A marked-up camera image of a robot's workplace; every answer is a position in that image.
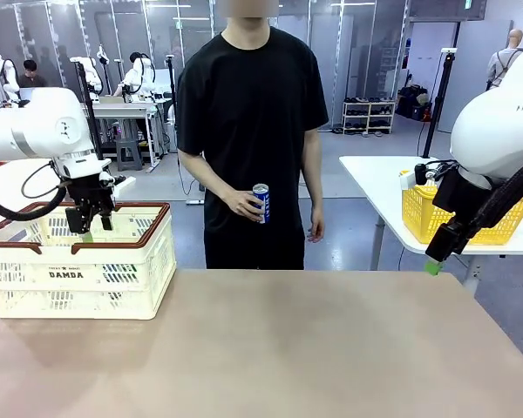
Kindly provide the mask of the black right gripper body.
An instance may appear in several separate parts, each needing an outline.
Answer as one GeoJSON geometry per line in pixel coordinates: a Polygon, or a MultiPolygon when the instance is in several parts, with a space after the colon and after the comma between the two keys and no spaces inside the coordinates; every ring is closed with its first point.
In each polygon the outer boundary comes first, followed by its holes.
{"type": "Polygon", "coordinates": [[[456,212],[463,199],[465,185],[466,180],[461,176],[458,168],[450,168],[441,178],[432,204],[446,212],[456,212]]]}

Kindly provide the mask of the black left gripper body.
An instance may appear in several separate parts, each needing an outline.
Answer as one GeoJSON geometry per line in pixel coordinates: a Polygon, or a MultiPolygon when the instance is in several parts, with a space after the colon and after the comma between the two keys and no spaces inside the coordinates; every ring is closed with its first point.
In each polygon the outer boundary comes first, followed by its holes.
{"type": "Polygon", "coordinates": [[[87,205],[100,213],[114,210],[115,178],[108,172],[100,172],[79,179],[72,179],[67,191],[76,205],[87,205]]]}

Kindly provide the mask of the person's left hand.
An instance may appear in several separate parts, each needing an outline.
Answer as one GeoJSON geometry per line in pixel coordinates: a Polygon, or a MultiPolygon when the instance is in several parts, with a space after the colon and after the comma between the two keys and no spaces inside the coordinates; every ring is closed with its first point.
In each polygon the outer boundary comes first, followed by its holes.
{"type": "Polygon", "coordinates": [[[323,239],[325,231],[324,215],[321,207],[312,208],[310,221],[311,225],[307,240],[311,243],[317,243],[323,239]]]}

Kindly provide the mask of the person's right hand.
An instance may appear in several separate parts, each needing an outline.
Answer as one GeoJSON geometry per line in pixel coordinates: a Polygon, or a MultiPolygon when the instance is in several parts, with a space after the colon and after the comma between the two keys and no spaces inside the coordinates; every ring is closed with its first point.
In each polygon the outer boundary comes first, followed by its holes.
{"type": "Polygon", "coordinates": [[[254,222],[263,220],[262,202],[252,192],[230,189],[221,199],[233,213],[254,222]]]}

